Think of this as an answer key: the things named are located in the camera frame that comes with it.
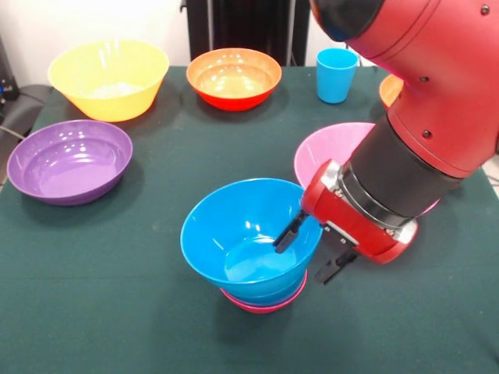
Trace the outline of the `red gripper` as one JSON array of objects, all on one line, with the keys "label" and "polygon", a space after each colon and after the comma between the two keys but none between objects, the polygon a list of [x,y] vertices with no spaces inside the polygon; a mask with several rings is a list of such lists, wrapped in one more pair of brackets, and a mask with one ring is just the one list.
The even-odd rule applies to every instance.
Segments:
[{"label": "red gripper", "polygon": [[[341,180],[341,165],[333,160],[319,167],[303,194],[301,206],[303,210],[274,240],[276,253],[285,252],[295,241],[308,214],[348,239],[360,255],[375,263],[389,263],[397,258],[412,244],[418,231],[414,219],[397,228],[386,228],[351,203],[351,193]],[[356,259],[354,252],[344,252],[336,259],[329,259],[315,273],[315,281],[328,284]]]}]

